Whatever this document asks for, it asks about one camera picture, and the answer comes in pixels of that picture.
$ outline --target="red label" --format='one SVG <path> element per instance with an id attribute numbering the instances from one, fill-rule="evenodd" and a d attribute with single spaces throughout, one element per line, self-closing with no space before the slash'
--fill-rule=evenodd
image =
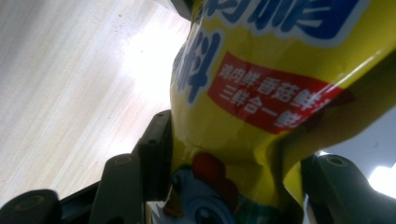
<path id="1" fill-rule="evenodd" d="M 227 53 L 209 89 L 221 108 L 269 133 L 292 130 L 342 89 L 242 61 Z"/>

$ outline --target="wooden table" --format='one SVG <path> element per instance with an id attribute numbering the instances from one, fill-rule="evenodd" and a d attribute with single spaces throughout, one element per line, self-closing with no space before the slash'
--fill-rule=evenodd
<path id="1" fill-rule="evenodd" d="M 0 0 L 0 206 L 31 189 L 63 198 L 131 152 L 170 107 L 189 29 L 149 0 Z"/>

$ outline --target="light wood floor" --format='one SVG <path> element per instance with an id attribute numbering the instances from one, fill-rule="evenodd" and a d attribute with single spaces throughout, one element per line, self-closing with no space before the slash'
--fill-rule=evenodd
<path id="1" fill-rule="evenodd" d="M 0 0 L 0 206 L 31 189 L 63 198 L 98 181 L 169 108 L 190 24 L 168 8 Z"/>

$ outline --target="bright light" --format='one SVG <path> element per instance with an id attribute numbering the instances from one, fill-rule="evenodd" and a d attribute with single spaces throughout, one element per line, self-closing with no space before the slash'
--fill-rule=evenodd
<path id="1" fill-rule="evenodd" d="M 369 182 L 373 189 L 396 199 L 396 163 L 392 168 L 377 166 Z"/>

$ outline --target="cartoon eye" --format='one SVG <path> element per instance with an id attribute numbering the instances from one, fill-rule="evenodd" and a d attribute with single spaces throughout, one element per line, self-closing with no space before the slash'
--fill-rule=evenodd
<path id="1" fill-rule="evenodd" d="M 200 208 L 195 212 L 195 222 L 197 224 L 221 224 L 221 218 L 212 210 Z"/>
<path id="2" fill-rule="evenodd" d="M 172 178 L 172 185 L 173 185 L 173 189 L 175 190 L 175 192 L 177 194 L 179 194 L 182 191 L 183 187 L 182 187 L 180 176 L 175 175 Z"/>

